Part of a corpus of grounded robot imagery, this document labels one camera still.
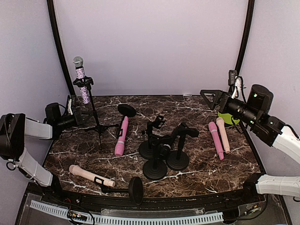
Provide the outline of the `beige microphone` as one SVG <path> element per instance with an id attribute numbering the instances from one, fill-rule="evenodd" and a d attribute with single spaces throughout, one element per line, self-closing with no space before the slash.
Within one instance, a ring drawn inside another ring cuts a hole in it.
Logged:
<path id="1" fill-rule="evenodd" d="M 88 180 L 93 181 L 94 183 L 97 183 L 99 185 L 104 185 L 107 187 L 115 187 L 115 181 L 102 177 L 100 175 L 94 174 L 92 172 L 86 171 L 84 169 L 82 169 L 81 167 L 79 167 L 78 165 L 71 165 L 69 167 L 69 171 L 75 175 L 75 176 L 80 176 L 83 178 L 86 178 Z"/>
<path id="2" fill-rule="evenodd" d="M 226 154 L 229 154 L 230 153 L 230 144 L 229 144 L 227 133 L 226 133 L 226 130 L 225 130 L 225 122 L 224 122 L 223 118 L 218 117 L 216 119 L 216 124 L 219 128 L 219 132 L 220 132 L 220 135 L 221 135 L 224 150 L 225 150 Z"/>

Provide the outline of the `large pink microphone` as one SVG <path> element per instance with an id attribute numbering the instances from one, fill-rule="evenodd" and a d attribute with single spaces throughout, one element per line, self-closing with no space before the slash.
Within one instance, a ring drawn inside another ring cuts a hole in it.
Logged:
<path id="1" fill-rule="evenodd" d="M 215 144 L 215 148 L 216 148 L 218 157 L 222 161 L 222 160 L 224 160 L 224 151 L 223 151 L 223 147 L 222 147 L 219 135 L 218 135 L 218 128 L 217 128 L 215 122 L 210 122 L 208 124 L 208 126 L 209 126 L 209 131 L 212 135 L 214 144 Z"/>

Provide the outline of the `black tripod stand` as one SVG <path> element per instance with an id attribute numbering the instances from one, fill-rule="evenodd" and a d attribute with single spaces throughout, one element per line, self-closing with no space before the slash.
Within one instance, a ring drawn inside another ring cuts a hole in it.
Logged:
<path id="1" fill-rule="evenodd" d="M 92 106 L 92 112 L 93 112 L 93 117 L 95 119 L 96 122 L 96 126 L 92 127 L 92 128 L 88 128 L 86 129 L 86 131 L 96 131 L 98 133 L 98 137 L 99 137 L 99 143 L 100 143 L 100 149 L 102 149 L 102 144 L 101 144 L 101 135 L 108 129 L 108 128 L 112 128 L 112 127 L 118 127 L 119 124 L 113 124 L 113 125 L 101 125 L 99 123 L 99 119 L 98 119 L 98 113 L 96 111 L 95 105 L 94 105 L 94 101 L 93 101 L 93 96 L 92 96 L 92 92 L 91 92 L 91 86 L 93 85 L 93 79 L 91 77 L 85 77 L 85 84 L 86 87 L 88 89 L 88 93 L 89 93 L 89 97 L 90 97 L 90 103 Z"/>

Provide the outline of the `black stand holding small pink microphone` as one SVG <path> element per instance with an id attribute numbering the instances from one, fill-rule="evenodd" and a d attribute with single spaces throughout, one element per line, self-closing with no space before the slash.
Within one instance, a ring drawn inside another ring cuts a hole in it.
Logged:
<path id="1" fill-rule="evenodd" d="M 121 122 L 119 124 L 118 129 L 117 129 L 117 138 L 119 138 L 122 135 L 121 126 L 122 126 L 122 123 L 123 123 L 125 117 L 126 116 L 129 117 L 129 118 L 134 117 L 136 115 L 136 110 L 135 110 L 135 108 L 133 108 L 130 105 L 120 104 L 120 105 L 118 105 L 118 112 L 122 114 L 122 119 L 121 119 Z"/>

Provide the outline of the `small pink microphone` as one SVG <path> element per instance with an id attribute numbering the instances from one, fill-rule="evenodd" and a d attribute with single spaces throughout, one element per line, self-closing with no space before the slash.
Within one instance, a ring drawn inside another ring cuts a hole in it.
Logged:
<path id="1" fill-rule="evenodd" d="M 114 150 L 114 154 L 117 157 L 121 157 L 124 153 L 125 139 L 126 139 L 127 130 L 128 130 L 128 123 L 129 123 L 128 116 L 125 116 L 122 121 L 122 124 L 121 124 L 121 128 L 120 128 L 119 135 L 118 135 L 118 141 L 117 141 L 117 144 L 116 144 L 115 150 Z"/>

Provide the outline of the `purple glitter microphone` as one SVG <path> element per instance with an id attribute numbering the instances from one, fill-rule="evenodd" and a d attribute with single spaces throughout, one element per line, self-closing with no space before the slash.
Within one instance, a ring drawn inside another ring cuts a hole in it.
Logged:
<path id="1" fill-rule="evenodd" d="M 88 89 L 85 84 L 85 71 L 83 68 L 83 58 L 80 56 L 75 56 L 73 59 L 73 64 L 75 66 L 76 79 L 73 81 L 73 84 L 79 87 L 80 93 L 82 95 L 82 100 L 84 104 L 90 102 L 90 97 Z"/>

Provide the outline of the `black stand holding beige microphone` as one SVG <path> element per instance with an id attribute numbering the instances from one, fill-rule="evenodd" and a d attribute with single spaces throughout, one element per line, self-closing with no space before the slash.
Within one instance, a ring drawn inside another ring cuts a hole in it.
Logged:
<path id="1" fill-rule="evenodd" d="M 143 141 L 139 147 L 139 155 L 144 159 L 151 159 L 153 157 L 152 143 L 154 138 L 158 137 L 153 134 L 153 128 L 160 129 L 165 123 L 164 116 L 158 115 L 154 121 L 148 121 L 146 130 L 142 131 L 142 134 L 147 134 L 148 140 Z"/>

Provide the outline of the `black microphone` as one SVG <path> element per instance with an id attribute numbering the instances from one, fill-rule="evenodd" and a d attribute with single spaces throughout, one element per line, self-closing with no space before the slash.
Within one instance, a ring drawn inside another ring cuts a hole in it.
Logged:
<path id="1" fill-rule="evenodd" d="M 165 135 L 160 140 L 160 155 L 159 158 L 165 160 L 172 148 L 174 138 L 171 135 Z"/>

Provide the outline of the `black stand with black microphone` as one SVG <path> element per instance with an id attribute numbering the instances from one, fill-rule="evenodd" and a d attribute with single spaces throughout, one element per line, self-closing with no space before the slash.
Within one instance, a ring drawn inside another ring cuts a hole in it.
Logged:
<path id="1" fill-rule="evenodd" d="M 186 123 L 182 122 L 178 126 L 178 149 L 170 152 L 166 159 L 167 166 L 174 171 L 182 171 L 187 168 L 189 164 L 188 155 L 183 152 L 186 136 L 197 138 L 199 131 L 196 128 L 190 128 Z"/>

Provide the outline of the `black round-base desk stand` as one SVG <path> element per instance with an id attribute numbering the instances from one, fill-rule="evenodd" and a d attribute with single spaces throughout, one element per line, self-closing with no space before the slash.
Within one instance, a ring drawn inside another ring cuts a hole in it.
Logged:
<path id="1" fill-rule="evenodd" d="M 159 158 L 160 155 L 160 140 L 163 136 L 154 138 L 152 143 L 153 157 L 143 165 L 142 171 L 144 176 L 149 180 L 161 180 L 167 174 L 166 163 Z"/>

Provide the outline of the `black front stand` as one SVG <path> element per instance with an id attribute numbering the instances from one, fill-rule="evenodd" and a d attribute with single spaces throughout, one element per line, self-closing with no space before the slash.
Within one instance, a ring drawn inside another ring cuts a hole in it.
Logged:
<path id="1" fill-rule="evenodd" d="M 94 183 L 101 187 L 103 193 L 128 193 L 130 201 L 136 205 L 141 205 L 143 202 L 143 182 L 140 177 L 133 177 L 128 188 L 112 188 L 103 184 L 103 179 L 94 178 Z"/>

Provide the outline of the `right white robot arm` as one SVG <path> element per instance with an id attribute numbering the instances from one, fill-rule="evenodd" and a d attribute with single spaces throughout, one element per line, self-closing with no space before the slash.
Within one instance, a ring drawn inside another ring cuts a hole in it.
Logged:
<path id="1" fill-rule="evenodd" d="M 207 94 L 212 95 L 212 99 L 206 98 Z M 222 90 L 201 90 L 200 95 L 210 109 L 218 106 L 221 113 L 228 113 L 246 123 L 265 144 L 282 151 L 296 162 L 300 161 L 300 138 L 290 125 L 268 114 L 274 95 L 266 87 L 252 85 L 247 102 L 232 98 Z M 250 203 L 257 194 L 300 196 L 299 177 L 255 173 L 244 182 L 243 187 L 239 194 L 243 203 Z"/>

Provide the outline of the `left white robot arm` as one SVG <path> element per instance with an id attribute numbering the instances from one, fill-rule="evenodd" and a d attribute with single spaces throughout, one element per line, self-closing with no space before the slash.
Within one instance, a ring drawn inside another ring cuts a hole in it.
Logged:
<path id="1" fill-rule="evenodd" d="M 5 114 L 0 118 L 0 156 L 6 160 L 8 169 L 18 169 L 29 180 L 50 188 L 48 197 L 55 204 L 66 201 L 66 193 L 60 190 L 56 175 L 46 170 L 26 149 L 26 137 L 40 140 L 56 140 L 65 129 L 80 126 L 92 117 L 92 112 L 81 111 L 68 103 L 64 113 L 59 103 L 48 104 L 44 122 L 27 118 L 24 113 Z"/>

